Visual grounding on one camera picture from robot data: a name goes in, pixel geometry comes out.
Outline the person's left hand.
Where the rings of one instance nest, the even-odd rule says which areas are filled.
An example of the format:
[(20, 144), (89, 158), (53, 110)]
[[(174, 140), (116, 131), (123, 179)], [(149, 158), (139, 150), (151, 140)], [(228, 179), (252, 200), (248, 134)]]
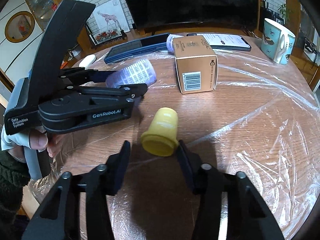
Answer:
[(54, 134), (48, 138), (44, 133), (31, 129), (29, 131), (28, 147), (32, 150), (47, 150), (48, 155), (53, 158), (61, 151), (65, 138), (65, 134)]

